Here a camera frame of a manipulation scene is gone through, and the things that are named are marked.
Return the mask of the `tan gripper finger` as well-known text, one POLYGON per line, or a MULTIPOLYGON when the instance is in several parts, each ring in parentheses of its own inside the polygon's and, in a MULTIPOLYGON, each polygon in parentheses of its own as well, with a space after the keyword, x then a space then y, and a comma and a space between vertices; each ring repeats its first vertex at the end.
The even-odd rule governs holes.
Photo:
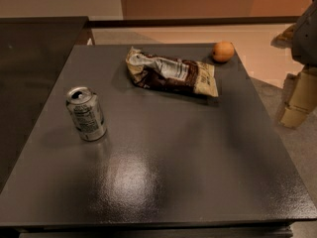
POLYGON ((317 67, 306 65, 299 73, 289 73, 284 81, 277 121, 297 128, 317 107, 317 67))
POLYGON ((294 35, 295 25, 289 26, 282 33, 275 36, 270 44, 279 49, 290 49, 294 35))

